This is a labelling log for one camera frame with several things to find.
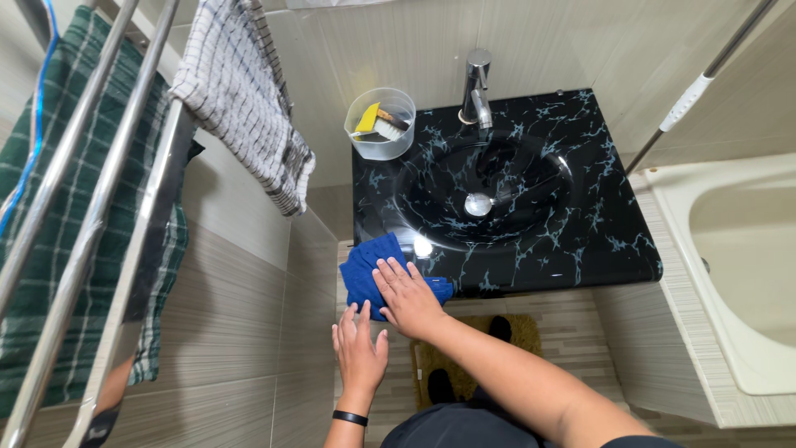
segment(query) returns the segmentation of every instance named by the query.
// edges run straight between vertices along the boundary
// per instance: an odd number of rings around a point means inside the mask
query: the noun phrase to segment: wristband
[[[332,419],[345,420],[346,422],[356,423],[357,425],[368,426],[368,418],[361,415],[351,414],[350,412],[332,412]]]

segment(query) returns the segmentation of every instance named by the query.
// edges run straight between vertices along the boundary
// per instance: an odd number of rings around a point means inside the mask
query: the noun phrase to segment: hand
[[[415,264],[407,263],[409,274],[398,261],[390,257],[387,261],[379,259],[379,269],[373,270],[373,280],[389,308],[382,308],[381,314],[390,321],[398,332],[408,338],[427,341],[438,323],[447,318],[431,288],[420,275]]]
[[[332,325],[334,351],[340,361],[340,376],[343,394],[338,401],[338,410],[367,416],[376,389],[387,370],[387,330],[376,338],[376,347],[370,340],[370,301],[365,301],[354,324],[353,315],[357,304],[351,304],[343,312],[340,324]]]

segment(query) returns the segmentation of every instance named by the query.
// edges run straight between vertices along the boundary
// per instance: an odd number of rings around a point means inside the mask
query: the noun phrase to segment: yellow sponge
[[[371,132],[373,130],[373,125],[376,123],[376,114],[379,112],[379,104],[381,102],[371,104],[365,109],[357,128],[353,130],[354,132]]]

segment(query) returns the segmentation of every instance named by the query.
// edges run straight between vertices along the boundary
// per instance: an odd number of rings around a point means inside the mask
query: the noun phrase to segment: plastic measuring cup
[[[356,129],[365,109],[371,104],[379,103],[379,108],[389,112],[400,120],[409,122],[409,129],[395,142],[372,142],[355,140],[351,134]],[[404,154],[415,139],[415,103],[406,93],[396,88],[375,88],[361,94],[349,108],[343,128],[348,133],[351,144],[363,159],[391,160]]]

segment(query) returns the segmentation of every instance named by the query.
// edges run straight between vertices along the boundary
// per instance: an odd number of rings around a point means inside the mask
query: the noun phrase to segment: blue cable
[[[33,170],[33,165],[36,164],[36,160],[39,158],[39,153],[41,152],[41,110],[44,104],[45,74],[47,73],[47,67],[49,66],[50,59],[53,57],[53,53],[55,53],[55,45],[58,42],[58,26],[55,20],[53,4],[50,2],[50,0],[41,1],[46,6],[47,16],[50,21],[50,43],[47,46],[47,55],[45,56],[44,62],[41,64],[41,70],[39,70],[39,77],[36,83],[36,90],[33,94],[32,106],[34,107],[34,119],[36,120],[36,127],[34,128],[32,136],[34,138],[33,149],[28,154],[28,161],[25,164],[25,168],[22,170],[22,176],[20,176],[17,186],[14,188],[14,191],[11,192],[13,197],[7,204],[5,210],[2,211],[2,218],[0,218],[0,235],[2,235],[3,230],[6,229],[6,223],[11,216],[11,212],[14,211],[14,208],[17,206],[17,202],[19,202],[19,198],[25,191],[25,184],[28,182],[30,172]]]

